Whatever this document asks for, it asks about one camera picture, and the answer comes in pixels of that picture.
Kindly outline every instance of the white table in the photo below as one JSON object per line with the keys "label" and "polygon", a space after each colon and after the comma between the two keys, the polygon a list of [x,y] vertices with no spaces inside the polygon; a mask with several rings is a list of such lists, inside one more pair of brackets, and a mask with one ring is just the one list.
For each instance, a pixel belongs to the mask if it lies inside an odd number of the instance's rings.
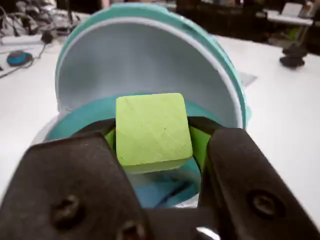
{"label": "white table", "polygon": [[[294,71],[279,63],[280,48],[217,39],[239,71],[258,77],[245,89],[252,109],[247,130],[320,227],[320,57],[308,55]],[[60,49],[48,48],[31,68],[0,79],[0,193],[37,132],[58,113],[54,70]]]}

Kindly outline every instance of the black object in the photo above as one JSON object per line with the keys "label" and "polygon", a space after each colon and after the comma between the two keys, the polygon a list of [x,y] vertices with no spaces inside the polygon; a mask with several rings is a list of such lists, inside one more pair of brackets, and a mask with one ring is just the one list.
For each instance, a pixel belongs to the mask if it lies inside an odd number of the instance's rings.
{"label": "black object", "polygon": [[56,7],[70,12],[93,14],[102,9],[101,0],[57,0]]}
{"label": "black object", "polygon": [[50,44],[54,37],[52,36],[50,31],[44,31],[41,36],[41,41],[46,45]]}
{"label": "black object", "polygon": [[[204,117],[189,117],[188,122],[214,132],[206,146],[197,208],[140,207],[101,134],[115,128],[109,119],[72,137],[32,146],[24,154],[0,208],[0,240],[212,239],[201,229],[218,233],[222,240],[320,240],[317,228],[245,130],[224,128]],[[50,209],[70,195],[75,196],[66,204],[72,206],[70,214],[75,216],[82,203],[85,215],[59,230]]]}
{"label": "black object", "polygon": [[31,62],[33,59],[32,55],[22,50],[12,51],[6,58],[7,63],[11,67],[19,67]]}
{"label": "black object", "polygon": [[283,66],[296,69],[305,65],[303,58],[307,55],[307,51],[299,45],[292,44],[290,47],[283,49],[285,56],[280,58]]}

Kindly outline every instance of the teal container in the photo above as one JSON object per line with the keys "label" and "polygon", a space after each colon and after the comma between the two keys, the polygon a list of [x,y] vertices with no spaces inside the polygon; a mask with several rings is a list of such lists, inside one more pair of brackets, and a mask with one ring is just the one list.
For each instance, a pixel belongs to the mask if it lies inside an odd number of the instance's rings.
{"label": "teal container", "polygon": [[[116,98],[136,94],[181,93],[188,116],[247,126],[242,84],[221,46],[194,22],[147,3],[114,4],[80,24],[59,55],[55,91],[59,116],[43,130],[42,141],[115,118]],[[187,187],[162,206],[193,196],[201,175],[191,159],[164,175],[129,179],[142,206],[156,207],[181,185]]]}

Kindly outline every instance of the green object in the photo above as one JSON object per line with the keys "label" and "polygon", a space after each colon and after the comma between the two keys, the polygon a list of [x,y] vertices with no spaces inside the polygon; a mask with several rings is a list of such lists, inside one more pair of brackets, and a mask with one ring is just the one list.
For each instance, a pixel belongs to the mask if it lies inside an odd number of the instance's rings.
{"label": "green object", "polygon": [[116,155],[130,173],[181,167],[193,155],[184,98],[179,93],[116,100]]}
{"label": "green object", "polygon": [[199,165],[200,171],[202,172],[205,166],[207,145],[211,138],[211,135],[193,126],[190,126],[189,129],[192,141],[193,155]]}
{"label": "green object", "polygon": [[107,135],[105,135],[105,140],[108,142],[110,148],[115,152],[116,151],[116,129],[112,129],[110,132],[107,133]]}

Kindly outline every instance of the cable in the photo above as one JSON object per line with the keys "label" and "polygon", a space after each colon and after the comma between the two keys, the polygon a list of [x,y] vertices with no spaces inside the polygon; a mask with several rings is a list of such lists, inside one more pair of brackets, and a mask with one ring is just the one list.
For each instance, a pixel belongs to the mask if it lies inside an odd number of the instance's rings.
{"label": "cable", "polygon": [[16,72],[16,71],[18,71],[18,70],[20,70],[20,69],[28,69],[28,68],[30,68],[30,67],[34,64],[34,61],[35,61],[35,60],[38,60],[38,59],[41,58],[42,54],[43,54],[44,51],[45,51],[46,46],[47,46],[47,44],[44,44],[44,45],[43,45],[43,47],[42,47],[40,53],[38,54],[38,56],[33,57],[32,60],[28,63],[28,65],[18,66],[17,68],[15,68],[15,69],[13,69],[13,70],[5,73],[5,74],[0,75],[0,79],[4,78],[4,77],[6,77],[6,76],[8,76],[8,75],[10,75],[10,74],[13,74],[14,72]]}

